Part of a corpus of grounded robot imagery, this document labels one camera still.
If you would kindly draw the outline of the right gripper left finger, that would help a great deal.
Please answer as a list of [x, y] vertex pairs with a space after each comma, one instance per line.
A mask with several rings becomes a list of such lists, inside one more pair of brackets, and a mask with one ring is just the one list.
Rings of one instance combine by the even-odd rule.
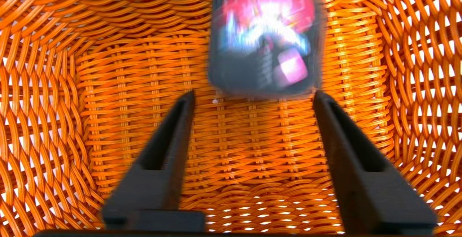
[[183, 94], [106, 199], [107, 230], [204, 232], [202, 212], [179, 209], [195, 94]]

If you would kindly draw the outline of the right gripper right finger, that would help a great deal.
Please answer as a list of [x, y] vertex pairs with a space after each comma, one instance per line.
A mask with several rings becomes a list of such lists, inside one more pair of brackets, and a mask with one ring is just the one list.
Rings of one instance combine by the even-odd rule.
[[345, 233], [432, 235], [437, 216], [337, 102], [313, 107]]

